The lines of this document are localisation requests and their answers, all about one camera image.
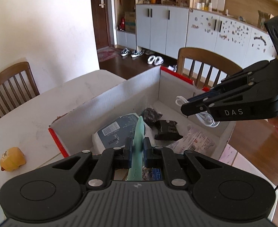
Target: cardboard box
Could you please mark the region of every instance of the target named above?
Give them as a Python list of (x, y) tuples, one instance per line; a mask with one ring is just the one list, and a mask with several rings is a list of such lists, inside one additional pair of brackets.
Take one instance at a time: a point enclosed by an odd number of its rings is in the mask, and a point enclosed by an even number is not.
[(258, 28), (260, 28), (261, 30), (267, 32), (265, 26), (264, 26), (264, 23), (268, 20), (270, 20), (271, 18), (273, 18), (274, 16), (270, 13), (265, 13), (265, 12), (262, 12), (260, 10), (258, 10), (258, 13), (259, 13), (259, 21), (258, 21)]
[(235, 122), (220, 122), (216, 128), (206, 127), (193, 115), (184, 116), (176, 105), (177, 96), (190, 98), (202, 93), (192, 81), (165, 67), (154, 67), (101, 95), (82, 104), (55, 120), (49, 128), (64, 157), (89, 149), (94, 153), (92, 135), (117, 117), (137, 113), (153, 107), (163, 114), (164, 120), (178, 122), (180, 135), (187, 134), (190, 124), (201, 129), (215, 146), (206, 155), (219, 159), (235, 126)]
[(125, 31), (136, 33), (136, 12), (125, 12)]

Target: brown cardboard box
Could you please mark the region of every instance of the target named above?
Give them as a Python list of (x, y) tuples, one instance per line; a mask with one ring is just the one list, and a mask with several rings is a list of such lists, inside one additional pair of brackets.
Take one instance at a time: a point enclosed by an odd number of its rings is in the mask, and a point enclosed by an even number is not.
[(136, 12), (125, 12), (125, 31), (136, 33)]
[(260, 28), (261, 30), (263, 31), (266, 31), (266, 28), (264, 26), (264, 23), (268, 20), (270, 20), (271, 18), (273, 18), (274, 16), (270, 13), (265, 13), (265, 12), (262, 12), (260, 10), (258, 10), (258, 13), (259, 13), (259, 21), (258, 21), (258, 28)]

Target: barcode label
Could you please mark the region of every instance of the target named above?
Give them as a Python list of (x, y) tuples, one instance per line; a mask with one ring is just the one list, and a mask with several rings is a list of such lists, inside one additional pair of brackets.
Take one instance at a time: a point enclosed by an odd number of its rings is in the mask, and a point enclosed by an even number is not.
[(111, 134), (112, 132), (120, 129), (120, 126), (118, 123), (115, 121), (114, 123), (110, 124), (108, 127), (104, 128), (102, 130), (103, 135), (108, 135)]
[(190, 148), (189, 148), (189, 150), (193, 150), (193, 151), (195, 151), (196, 149), (197, 148), (194, 145), (191, 145)]

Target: white cabinet door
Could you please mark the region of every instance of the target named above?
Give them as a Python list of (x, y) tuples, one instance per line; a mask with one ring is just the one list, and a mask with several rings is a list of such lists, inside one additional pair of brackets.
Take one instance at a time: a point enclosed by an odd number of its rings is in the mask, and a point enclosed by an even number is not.
[(186, 47), (214, 51), (220, 16), (189, 9)]
[(125, 33), (125, 31), (117, 31), (117, 43), (120, 46), (126, 47), (126, 33)]
[(126, 33), (126, 46), (133, 50), (137, 49), (136, 34), (131, 32)]
[(222, 16), (218, 27), (214, 52), (242, 67), (252, 27)]
[(261, 60), (273, 60), (277, 55), (270, 36), (256, 28), (252, 29), (243, 68)]
[(165, 55), (177, 59), (186, 43), (188, 8), (168, 7), (168, 15)]
[(150, 5), (136, 5), (137, 45), (150, 49)]
[(163, 5), (151, 5), (150, 50), (165, 54), (168, 9)]

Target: red rug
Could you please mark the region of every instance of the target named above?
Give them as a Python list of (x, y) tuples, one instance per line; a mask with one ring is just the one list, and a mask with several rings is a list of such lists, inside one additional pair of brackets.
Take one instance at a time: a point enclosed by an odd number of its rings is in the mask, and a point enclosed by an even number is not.
[(105, 48), (101, 48), (101, 49), (97, 50), (97, 54), (98, 54), (99, 62), (109, 60), (111, 58), (119, 56), (119, 54), (117, 53), (117, 50), (114, 48), (110, 48), (110, 47), (105, 47)]

